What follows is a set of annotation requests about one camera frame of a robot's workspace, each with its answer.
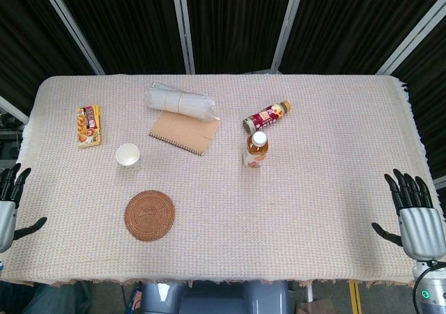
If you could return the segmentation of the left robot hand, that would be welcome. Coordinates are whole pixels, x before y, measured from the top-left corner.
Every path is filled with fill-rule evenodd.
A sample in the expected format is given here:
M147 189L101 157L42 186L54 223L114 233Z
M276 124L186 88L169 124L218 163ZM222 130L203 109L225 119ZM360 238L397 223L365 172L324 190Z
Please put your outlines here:
M6 252L16 240L31 235L40 230L47 222L47 217L41 217L33 225L15 229L17 213L26 179L31 168L24 169L19 175L21 164L16 163L12 168L5 168L1 172L1 252Z

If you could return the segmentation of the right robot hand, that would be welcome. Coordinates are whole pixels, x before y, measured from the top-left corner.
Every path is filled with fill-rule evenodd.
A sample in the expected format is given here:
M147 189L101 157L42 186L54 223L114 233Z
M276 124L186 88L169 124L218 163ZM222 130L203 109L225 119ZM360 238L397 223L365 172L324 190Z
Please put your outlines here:
M406 255L416 261L439 260L445 256L445 234L440 214L425 181L398 169L394 175L384 175L390 188L398 217L400 233L384 230L378 223L371 227L382 237L400 246Z

